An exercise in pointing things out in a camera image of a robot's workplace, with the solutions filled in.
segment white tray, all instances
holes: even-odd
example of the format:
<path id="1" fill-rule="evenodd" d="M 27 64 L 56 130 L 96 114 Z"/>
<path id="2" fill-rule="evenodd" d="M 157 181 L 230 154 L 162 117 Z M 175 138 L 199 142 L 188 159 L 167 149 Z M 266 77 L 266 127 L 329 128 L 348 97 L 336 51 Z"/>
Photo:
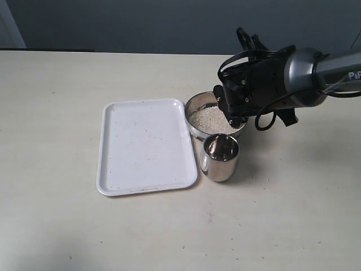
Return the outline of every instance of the white tray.
<path id="1" fill-rule="evenodd" d="M 96 180 L 99 192 L 120 196 L 181 189 L 196 179 L 181 101 L 140 100 L 105 107 Z"/>

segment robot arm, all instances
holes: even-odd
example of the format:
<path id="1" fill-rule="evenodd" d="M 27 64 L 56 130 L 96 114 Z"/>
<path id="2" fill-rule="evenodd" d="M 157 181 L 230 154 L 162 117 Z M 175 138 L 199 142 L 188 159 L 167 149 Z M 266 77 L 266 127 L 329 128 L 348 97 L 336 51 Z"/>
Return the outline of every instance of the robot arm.
<path id="1" fill-rule="evenodd" d="M 297 107 L 313 107 L 327 96 L 361 96 L 361 49 L 343 54 L 324 55 L 315 49 L 296 50 L 288 46 L 269 51 L 257 36 L 237 30 L 245 49 L 226 60 L 218 71 L 223 86 L 214 87 L 218 107 L 231 126 L 238 127 L 256 116 L 256 128 L 267 130 L 280 117 L 286 126 L 297 123 Z M 239 59 L 248 61 L 234 64 Z M 261 115 L 273 112 L 272 122 L 259 127 Z"/>

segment cup rim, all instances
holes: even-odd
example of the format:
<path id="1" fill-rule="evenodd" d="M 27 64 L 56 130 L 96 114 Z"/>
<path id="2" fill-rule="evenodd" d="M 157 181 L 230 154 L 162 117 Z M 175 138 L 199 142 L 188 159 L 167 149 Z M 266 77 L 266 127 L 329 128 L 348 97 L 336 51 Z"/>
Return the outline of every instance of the cup rim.
<path id="1" fill-rule="evenodd" d="M 207 145 L 207 142 L 208 140 L 210 140 L 211 138 L 213 137 L 216 137 L 216 136 L 223 136 L 223 137 L 227 137 L 227 138 L 230 138 L 231 140 L 233 140 L 235 143 L 236 143 L 236 146 L 237 146 L 237 153 L 232 156 L 231 158 L 229 159 L 217 159 L 217 158 L 214 158 L 210 155 L 209 151 L 206 149 L 206 145 Z M 224 134 L 224 133 L 217 133 L 217 134 L 211 134 L 210 136 L 206 137 L 206 139 L 204 140 L 203 142 L 203 150 L 205 151 L 205 153 L 212 159 L 212 160 L 215 160 L 215 161 L 231 161 L 231 160 L 234 160 L 235 158 L 237 158 L 238 154 L 239 154 L 239 143 L 238 141 L 236 140 L 236 138 L 234 138 L 233 136 L 229 135 L 229 134 Z"/>

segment white rice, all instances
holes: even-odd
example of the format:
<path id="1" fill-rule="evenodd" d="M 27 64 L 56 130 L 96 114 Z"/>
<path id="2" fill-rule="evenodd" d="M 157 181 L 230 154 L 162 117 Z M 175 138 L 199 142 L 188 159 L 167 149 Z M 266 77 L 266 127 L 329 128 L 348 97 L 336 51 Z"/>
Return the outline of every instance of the white rice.
<path id="1" fill-rule="evenodd" d="M 232 134 L 239 130 L 231 127 L 223 112 L 217 106 L 194 112 L 190 116 L 190 124 L 207 134 Z"/>

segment metal cup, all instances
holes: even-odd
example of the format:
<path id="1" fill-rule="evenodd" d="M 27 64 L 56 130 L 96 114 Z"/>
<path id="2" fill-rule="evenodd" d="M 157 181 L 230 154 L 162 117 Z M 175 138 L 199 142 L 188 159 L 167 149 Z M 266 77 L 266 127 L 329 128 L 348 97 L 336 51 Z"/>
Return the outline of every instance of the metal cup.
<path id="1" fill-rule="evenodd" d="M 236 170 L 239 145 L 226 134 L 213 134 L 205 139 L 200 156 L 204 175 L 214 182 L 229 179 Z"/>

